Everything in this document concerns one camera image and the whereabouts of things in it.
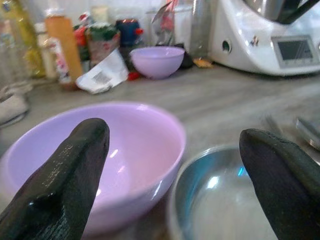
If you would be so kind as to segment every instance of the kitchen countertop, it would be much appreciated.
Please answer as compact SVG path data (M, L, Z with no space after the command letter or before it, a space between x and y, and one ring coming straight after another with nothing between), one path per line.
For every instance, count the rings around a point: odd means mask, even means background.
M122 83L109 92L90 95L67 92L57 84L35 87L29 93L31 110L15 125L0 130L0 156L26 131L58 113L83 105L109 101L136 101L159 106L176 115L185 126L187 146L183 161L215 145L238 144L243 129L261 128L272 114L288 139L315 160L320 153L307 146L294 131L294 118L320 123L320 75L268 77L232 70L179 71L165 80L141 79ZM0 212L8 202L0 197ZM147 215L126 228L92 240L165 240L166 197Z

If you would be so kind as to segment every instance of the purple bowl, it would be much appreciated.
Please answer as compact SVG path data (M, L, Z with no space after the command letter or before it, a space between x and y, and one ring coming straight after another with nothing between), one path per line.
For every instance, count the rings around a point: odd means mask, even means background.
M153 46L131 51L136 70L151 79L164 79L181 66L185 50L174 46Z
M186 135L170 113L142 103L84 106L54 116L25 133L0 162L0 191L10 200L81 121L104 119L110 148L85 234L118 229L149 211L180 166Z

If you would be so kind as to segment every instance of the white kitchen appliance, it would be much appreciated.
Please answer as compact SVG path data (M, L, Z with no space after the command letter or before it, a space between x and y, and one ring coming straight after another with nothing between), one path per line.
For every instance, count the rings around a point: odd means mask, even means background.
M269 20L259 14L263 11L255 11L244 0L213 0L212 60L275 76L320 71L320 3L290 24Z

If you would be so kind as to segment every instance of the stainless steel bowl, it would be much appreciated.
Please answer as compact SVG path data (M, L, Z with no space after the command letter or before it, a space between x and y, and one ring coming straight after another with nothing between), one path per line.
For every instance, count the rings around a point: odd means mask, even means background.
M276 240L237 146L208 149L186 162L167 206L173 240Z

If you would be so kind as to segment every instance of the food processor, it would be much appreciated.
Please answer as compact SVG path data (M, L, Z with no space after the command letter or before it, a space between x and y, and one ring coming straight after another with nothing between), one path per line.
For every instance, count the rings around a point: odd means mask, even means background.
M274 76L320 71L320 0L213 0L209 57Z

